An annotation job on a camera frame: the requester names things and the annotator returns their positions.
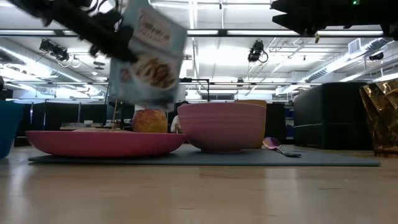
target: food package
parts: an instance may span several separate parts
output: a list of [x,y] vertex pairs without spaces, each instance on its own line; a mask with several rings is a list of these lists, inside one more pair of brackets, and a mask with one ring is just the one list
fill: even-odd
[[112,58],[109,97],[168,109],[177,97],[187,30],[154,10],[148,1],[129,1],[123,16],[121,25],[134,29],[129,48],[138,61]]
[[398,158],[398,79],[360,89],[375,155]]

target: gray mat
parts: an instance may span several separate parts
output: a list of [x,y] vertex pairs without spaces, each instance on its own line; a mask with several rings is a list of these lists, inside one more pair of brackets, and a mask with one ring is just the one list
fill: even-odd
[[183,145],[176,151],[159,157],[96,159],[58,156],[29,158],[36,163],[56,164],[129,164],[168,166],[379,166],[376,159],[341,156],[323,152],[297,150],[284,146],[286,151],[299,153],[301,158],[288,158],[278,152],[262,149],[246,149],[237,154],[207,154],[191,145]]

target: ceiling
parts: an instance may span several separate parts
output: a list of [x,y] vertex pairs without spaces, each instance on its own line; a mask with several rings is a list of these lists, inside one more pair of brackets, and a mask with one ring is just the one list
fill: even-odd
[[[274,15],[280,12],[269,9],[266,0],[222,0],[223,9],[219,8],[219,0],[194,0],[195,7],[190,7],[191,0],[152,0],[156,10],[183,25],[187,29],[283,29],[272,22]],[[53,22],[49,27],[43,27],[38,19],[34,19],[19,9],[0,1],[1,29],[64,29]],[[352,30],[379,30],[379,26],[357,26]],[[39,55],[40,37],[7,37]],[[90,44],[70,37],[47,38],[56,44],[66,47],[68,53],[78,58],[72,63],[62,63],[67,69],[86,76],[90,80],[102,82],[109,76],[109,59],[100,55],[93,58],[88,55]],[[253,43],[261,39],[269,47],[269,61],[264,65],[249,63],[248,53]],[[197,77],[209,78],[214,82],[231,82],[245,78],[250,82],[297,82],[294,73],[305,73],[322,66],[333,57],[348,49],[348,44],[355,38],[321,38],[316,44],[314,38],[256,38],[256,37],[195,37],[187,38],[185,54],[193,55],[193,43],[197,45],[196,65]],[[45,58],[56,61],[49,55]],[[104,70],[95,70],[94,61],[104,62]],[[358,72],[356,66],[346,66],[337,72],[344,77]],[[192,63],[187,65],[187,76],[193,77]],[[326,82],[338,81],[328,79]]]

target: pink bowl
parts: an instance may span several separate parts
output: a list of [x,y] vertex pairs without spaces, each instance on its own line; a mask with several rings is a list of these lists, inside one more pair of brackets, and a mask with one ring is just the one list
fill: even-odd
[[200,103],[178,108],[188,141],[206,152],[237,152],[264,139],[266,108],[247,103]]
[[178,149],[184,134],[27,131],[38,150],[73,157],[158,156]]

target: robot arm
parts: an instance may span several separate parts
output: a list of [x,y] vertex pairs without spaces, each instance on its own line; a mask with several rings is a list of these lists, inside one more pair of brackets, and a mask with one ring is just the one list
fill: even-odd
[[57,21],[77,33],[81,40],[85,39],[91,42],[93,44],[90,49],[92,56],[101,51],[109,57],[125,62],[137,61],[135,53],[131,52],[128,47],[133,28],[129,26],[119,26],[118,30],[114,28],[115,24],[123,19],[117,9],[106,13],[99,12],[94,16],[89,15],[93,9],[83,10],[84,7],[90,7],[92,1],[96,1],[94,7],[97,8],[98,0],[9,1],[30,15],[40,18],[45,27],[49,26],[52,21]]

